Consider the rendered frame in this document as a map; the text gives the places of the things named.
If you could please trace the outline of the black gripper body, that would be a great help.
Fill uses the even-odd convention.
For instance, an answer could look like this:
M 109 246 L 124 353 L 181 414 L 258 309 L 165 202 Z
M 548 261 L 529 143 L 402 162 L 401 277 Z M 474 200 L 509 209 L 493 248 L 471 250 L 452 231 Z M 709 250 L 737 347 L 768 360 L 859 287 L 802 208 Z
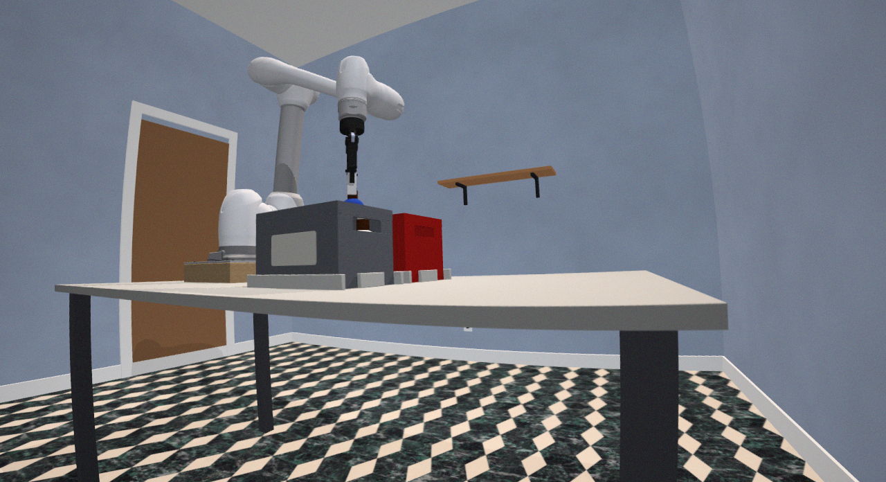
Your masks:
M 364 121 L 359 117 L 344 117 L 341 119 L 341 134 L 346 135 L 347 137 L 351 132 L 354 132 L 355 135 L 364 134 Z

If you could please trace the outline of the red divided crate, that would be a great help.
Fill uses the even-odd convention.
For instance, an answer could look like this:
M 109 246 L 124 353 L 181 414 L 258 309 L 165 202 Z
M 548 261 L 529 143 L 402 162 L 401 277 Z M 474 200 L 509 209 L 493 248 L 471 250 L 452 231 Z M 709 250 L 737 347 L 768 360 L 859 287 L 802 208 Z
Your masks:
M 393 214 L 392 241 L 395 271 L 412 271 L 412 283 L 417 283 L 418 271 L 437 269 L 437 280 L 444 280 L 440 219 Z

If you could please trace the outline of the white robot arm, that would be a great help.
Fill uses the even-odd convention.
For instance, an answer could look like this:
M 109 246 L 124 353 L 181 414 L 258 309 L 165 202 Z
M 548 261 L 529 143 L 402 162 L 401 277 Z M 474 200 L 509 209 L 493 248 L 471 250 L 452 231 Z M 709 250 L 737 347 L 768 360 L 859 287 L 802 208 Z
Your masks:
M 302 126 L 304 112 L 309 104 L 317 101 L 319 93 L 338 98 L 338 121 L 359 117 L 365 122 L 367 114 L 392 121 L 400 117 L 404 109 L 401 95 L 377 82 L 366 60 L 359 56 L 341 60 L 336 81 L 264 57 L 252 60 L 247 72 L 252 81 L 278 95 L 281 110 L 274 192 L 265 204 L 262 196 L 253 190 L 232 190 L 225 196 L 219 209 L 219 251 L 206 254 L 208 262 L 215 261 L 211 259 L 256 261 L 256 213 L 304 206 L 297 194 Z

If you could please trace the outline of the dark grey crate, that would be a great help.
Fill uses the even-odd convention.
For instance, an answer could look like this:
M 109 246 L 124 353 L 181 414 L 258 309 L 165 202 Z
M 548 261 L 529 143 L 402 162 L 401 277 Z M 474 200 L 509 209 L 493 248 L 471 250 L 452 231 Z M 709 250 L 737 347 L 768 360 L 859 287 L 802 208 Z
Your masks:
M 370 220 L 357 231 L 356 220 Z M 344 202 L 319 202 L 263 213 L 256 223 L 256 275 L 345 274 L 345 289 L 357 274 L 385 272 L 395 285 L 392 211 Z

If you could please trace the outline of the white bottle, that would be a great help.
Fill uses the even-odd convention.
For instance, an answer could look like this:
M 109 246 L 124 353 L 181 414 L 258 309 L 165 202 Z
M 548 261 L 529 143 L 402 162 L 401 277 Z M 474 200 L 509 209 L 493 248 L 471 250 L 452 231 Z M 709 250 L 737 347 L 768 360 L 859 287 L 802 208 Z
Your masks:
M 356 220 L 356 230 L 357 231 L 370 231 L 370 221 L 368 219 L 358 219 Z

